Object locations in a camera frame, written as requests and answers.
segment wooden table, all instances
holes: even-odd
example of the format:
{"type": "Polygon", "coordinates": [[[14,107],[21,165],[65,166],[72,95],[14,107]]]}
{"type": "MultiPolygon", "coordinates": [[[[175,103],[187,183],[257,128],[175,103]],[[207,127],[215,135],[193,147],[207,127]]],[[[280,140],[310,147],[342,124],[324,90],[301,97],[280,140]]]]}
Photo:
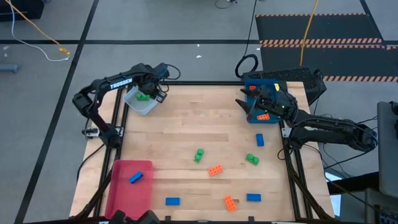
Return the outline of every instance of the wooden table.
{"type": "MultiPolygon", "coordinates": [[[[243,221],[248,216],[256,221],[294,220],[286,164],[277,158],[282,149],[279,125],[247,123],[235,102],[244,98],[240,88],[171,86],[166,101],[147,116],[129,112],[121,159],[153,162],[152,210],[161,220],[166,215],[173,220],[243,221]],[[257,147],[256,133],[263,134],[265,147],[257,147]],[[205,150],[200,163],[193,161],[198,148],[205,150]],[[260,158],[260,163],[254,166],[246,161],[247,153],[260,158]],[[217,164],[224,171],[210,177],[208,169],[217,164]],[[262,202],[247,202],[246,193],[260,193],[262,202]],[[226,209],[226,195],[234,198],[235,212],[226,209]],[[180,206],[165,206],[166,197],[180,197],[180,206]]],[[[303,84],[288,83],[288,89],[299,108],[309,112],[303,84]]],[[[105,121],[111,120],[115,96],[115,91],[109,92],[100,108],[105,121]]],[[[99,139],[88,141],[85,157],[101,143],[99,139]]],[[[304,146],[301,155],[309,191],[333,216],[319,153],[304,146]]],[[[98,188],[103,157],[104,150],[83,166],[70,215],[80,212],[98,188]]],[[[301,216],[305,217],[299,190],[298,195],[301,216]]]]}

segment orange lego brick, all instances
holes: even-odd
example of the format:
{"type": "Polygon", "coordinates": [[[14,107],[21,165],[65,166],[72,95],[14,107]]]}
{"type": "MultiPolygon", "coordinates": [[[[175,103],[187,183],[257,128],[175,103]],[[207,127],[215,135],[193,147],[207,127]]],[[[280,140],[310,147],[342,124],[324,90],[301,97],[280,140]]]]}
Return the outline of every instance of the orange lego brick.
{"type": "Polygon", "coordinates": [[[212,167],[212,168],[209,169],[209,174],[211,176],[214,176],[214,175],[216,175],[216,174],[218,174],[218,173],[220,173],[222,171],[223,171],[223,167],[221,165],[217,165],[217,166],[212,167]]]}
{"type": "Polygon", "coordinates": [[[228,210],[230,212],[233,212],[236,210],[236,205],[235,205],[234,201],[232,200],[231,196],[226,196],[224,198],[224,201],[225,201],[226,207],[228,208],[228,210]]]}
{"type": "Polygon", "coordinates": [[[269,115],[267,113],[263,114],[263,115],[259,115],[259,116],[257,116],[257,119],[269,119],[269,115]]]}

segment green block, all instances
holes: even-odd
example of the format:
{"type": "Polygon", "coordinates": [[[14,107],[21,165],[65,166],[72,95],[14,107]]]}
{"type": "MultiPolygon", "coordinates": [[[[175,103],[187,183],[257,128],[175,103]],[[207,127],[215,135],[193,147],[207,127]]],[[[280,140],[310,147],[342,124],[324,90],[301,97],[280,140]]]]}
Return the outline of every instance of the green block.
{"type": "Polygon", "coordinates": [[[203,157],[205,151],[203,149],[198,149],[196,155],[195,155],[195,161],[200,162],[201,158],[203,157]]]}
{"type": "Polygon", "coordinates": [[[254,165],[257,165],[260,162],[260,159],[256,156],[254,156],[253,154],[249,153],[246,156],[246,160],[253,163],[254,165]]]}
{"type": "Polygon", "coordinates": [[[137,94],[136,96],[137,96],[138,101],[141,101],[141,100],[147,101],[150,98],[149,95],[145,95],[145,94],[137,94]]]}

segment blue block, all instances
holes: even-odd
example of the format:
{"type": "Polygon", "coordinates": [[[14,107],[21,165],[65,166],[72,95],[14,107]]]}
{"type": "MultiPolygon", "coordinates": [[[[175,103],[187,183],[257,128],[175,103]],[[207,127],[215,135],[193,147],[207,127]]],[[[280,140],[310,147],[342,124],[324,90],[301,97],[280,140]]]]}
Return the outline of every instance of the blue block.
{"type": "Polygon", "coordinates": [[[262,138],[262,134],[256,134],[257,146],[264,146],[264,139],[262,138]]]}
{"type": "Polygon", "coordinates": [[[132,177],[130,177],[130,183],[133,184],[135,183],[137,180],[139,180],[141,177],[143,176],[142,172],[137,172],[136,174],[134,174],[132,177]]]}
{"type": "Polygon", "coordinates": [[[166,198],[166,205],[180,205],[179,197],[166,198]]]}
{"type": "Polygon", "coordinates": [[[248,202],[261,202],[261,194],[246,194],[248,202]]]}

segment red plastic bin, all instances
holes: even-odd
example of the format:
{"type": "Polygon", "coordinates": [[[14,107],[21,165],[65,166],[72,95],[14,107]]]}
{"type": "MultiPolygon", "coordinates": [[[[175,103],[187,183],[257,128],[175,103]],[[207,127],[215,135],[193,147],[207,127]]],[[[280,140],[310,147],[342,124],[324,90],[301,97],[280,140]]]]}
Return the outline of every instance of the red plastic bin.
{"type": "Polygon", "coordinates": [[[141,217],[150,209],[153,175],[154,166],[151,161],[116,161],[113,165],[105,217],[112,218],[117,210],[135,220],[141,217]],[[129,179],[136,172],[142,172],[143,176],[130,184],[129,179]]]}

